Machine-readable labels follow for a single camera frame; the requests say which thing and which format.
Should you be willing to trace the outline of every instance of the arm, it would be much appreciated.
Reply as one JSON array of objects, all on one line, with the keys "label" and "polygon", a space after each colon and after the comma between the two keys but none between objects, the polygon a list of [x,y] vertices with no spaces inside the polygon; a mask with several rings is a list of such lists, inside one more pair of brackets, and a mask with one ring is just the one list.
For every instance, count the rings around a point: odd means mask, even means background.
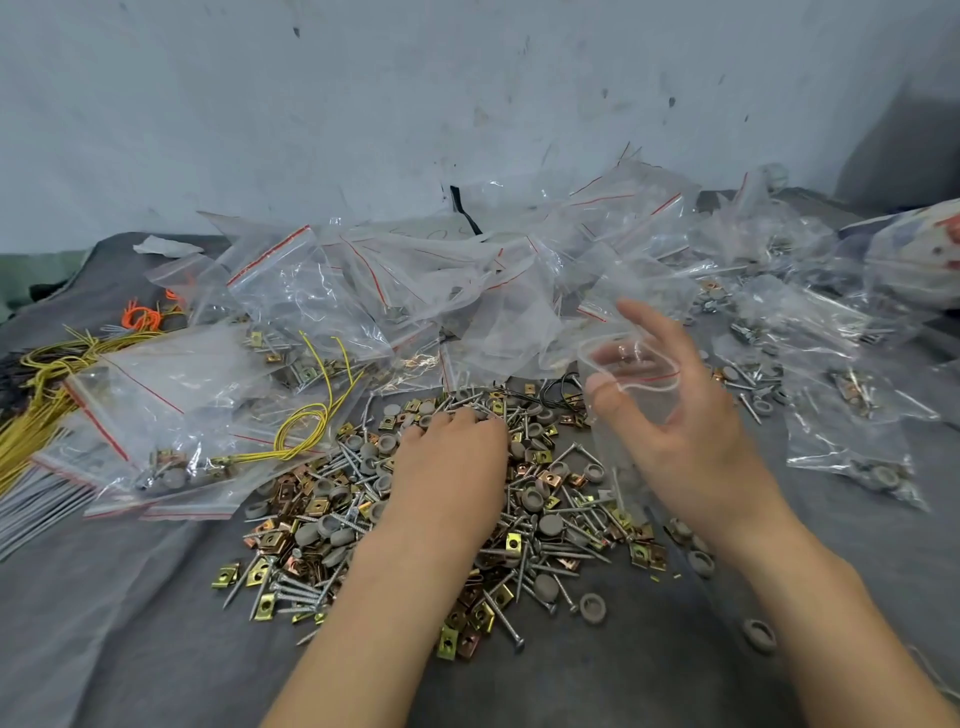
[{"label": "arm", "polygon": [[619,308],[680,364],[680,405],[652,425],[614,382],[594,375],[586,383],[594,410],[629,444],[664,505],[750,582],[810,724],[960,726],[853,568],[794,516],[683,327],[642,303]]},{"label": "arm", "polygon": [[[470,467],[450,471],[453,456]],[[503,504],[507,428],[473,410],[404,433],[390,506],[265,728],[401,726],[440,627]]]}]

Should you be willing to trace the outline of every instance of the gray cloth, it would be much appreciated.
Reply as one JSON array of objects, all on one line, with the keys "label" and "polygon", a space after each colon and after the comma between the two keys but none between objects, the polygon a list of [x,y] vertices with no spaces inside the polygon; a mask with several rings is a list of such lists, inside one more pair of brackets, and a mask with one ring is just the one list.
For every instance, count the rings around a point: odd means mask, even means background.
[{"label": "gray cloth", "polygon": [[[143,236],[98,245],[71,290],[0,328],[0,348],[55,341],[61,323],[93,330],[116,322],[131,296],[149,301],[157,291],[142,272],[159,261],[129,250]],[[709,335],[721,326],[719,318],[704,320],[692,332],[709,348]],[[925,514],[839,477],[785,468],[779,414],[763,427],[747,427],[801,519],[858,568],[901,637],[955,680],[957,433],[908,426],[934,509]],[[583,442],[590,447],[589,438]],[[71,519],[0,565],[4,724],[256,725],[300,655],[294,642],[310,626],[280,618],[249,623],[248,590],[221,609],[224,594],[211,590],[210,581],[224,563],[249,558],[239,539],[247,527],[240,517]],[[583,578],[571,581],[572,595],[593,591],[607,600],[609,616],[600,627],[564,609],[550,619],[525,598],[508,611],[527,642],[522,655],[513,654],[497,627],[471,664],[431,660],[410,725],[802,724],[780,658],[756,655],[739,635],[739,622],[759,614],[742,581],[721,565],[712,582],[703,582],[669,547],[671,574],[678,571],[679,579],[660,574],[655,583],[628,565],[620,547],[613,566],[587,565]],[[383,618],[391,619],[389,603]],[[324,725],[319,703],[316,715]]]}]

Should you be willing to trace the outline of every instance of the white wall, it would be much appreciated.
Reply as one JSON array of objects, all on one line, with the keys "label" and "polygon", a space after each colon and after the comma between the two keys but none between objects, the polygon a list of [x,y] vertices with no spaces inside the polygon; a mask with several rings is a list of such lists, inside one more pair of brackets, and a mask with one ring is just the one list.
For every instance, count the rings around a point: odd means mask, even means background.
[{"label": "white wall", "polygon": [[628,140],[707,186],[776,160],[831,192],[958,17],[956,0],[10,0],[0,252],[210,231],[196,209],[425,214],[449,205],[442,182],[589,179]]}]

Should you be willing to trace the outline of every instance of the yellow wire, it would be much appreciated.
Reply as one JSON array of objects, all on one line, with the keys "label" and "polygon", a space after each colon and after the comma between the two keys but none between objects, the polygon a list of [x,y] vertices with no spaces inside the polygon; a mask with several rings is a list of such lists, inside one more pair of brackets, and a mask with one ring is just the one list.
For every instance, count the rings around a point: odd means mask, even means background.
[{"label": "yellow wire", "polygon": [[[56,434],[60,418],[77,408],[66,389],[63,378],[93,364],[100,354],[116,352],[132,344],[159,336],[163,331],[139,331],[113,339],[100,340],[89,332],[79,333],[66,328],[74,338],[39,347],[25,354],[20,363],[36,370],[24,385],[33,389],[27,408],[0,425],[0,496],[6,493],[30,465],[30,457],[47,446]],[[64,355],[50,362],[37,357],[63,351]]]},{"label": "yellow wire", "polygon": [[[330,338],[334,339],[337,344],[340,346],[340,351],[344,355],[344,362],[347,365],[347,379],[349,380],[349,387],[340,396],[336,401],[333,400],[333,385],[330,383],[330,376],[326,372],[326,366],[324,361],[320,358],[320,355],[317,354],[317,350],[314,349],[313,344],[310,342],[310,339],[307,337],[303,331],[300,332],[300,336],[303,337],[303,341],[306,342],[307,348],[310,350],[310,353],[313,354],[313,357],[317,360],[317,364],[320,366],[320,371],[324,375],[324,380],[326,381],[326,391],[328,393],[329,404],[324,404],[323,402],[315,402],[312,404],[306,404],[296,412],[294,412],[290,417],[288,417],[280,428],[276,431],[276,437],[274,438],[274,449],[270,452],[249,452],[242,455],[234,455],[230,458],[226,458],[229,462],[234,463],[250,463],[258,462],[261,460],[291,460],[297,457],[300,454],[310,450],[319,443],[326,433],[326,427],[329,425],[330,420],[333,419],[333,416],[340,409],[340,406],[349,396],[350,392],[353,391],[353,388],[357,385],[357,382],[360,381],[360,377],[364,375],[364,371],[361,370],[360,373],[354,377],[353,370],[350,368],[350,359],[347,356],[347,349],[344,347],[344,343],[340,340],[338,336],[332,336]],[[307,435],[299,444],[292,446],[291,448],[286,447],[286,439],[290,433],[290,430],[301,420],[305,420],[308,417],[317,418],[317,423],[314,425],[313,431]]]}]

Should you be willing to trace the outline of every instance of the white paper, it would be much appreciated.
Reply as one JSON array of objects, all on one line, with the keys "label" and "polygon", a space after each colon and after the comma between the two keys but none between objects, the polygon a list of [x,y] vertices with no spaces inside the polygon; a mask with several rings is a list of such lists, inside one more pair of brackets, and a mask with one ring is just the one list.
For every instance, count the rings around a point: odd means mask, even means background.
[{"label": "white paper", "polygon": [[165,255],[166,257],[184,257],[191,253],[202,253],[204,251],[203,248],[199,248],[196,245],[180,243],[177,240],[167,240],[162,237],[156,237],[156,235],[149,235],[142,243],[134,245],[133,249],[138,253],[156,253],[157,255]]}]

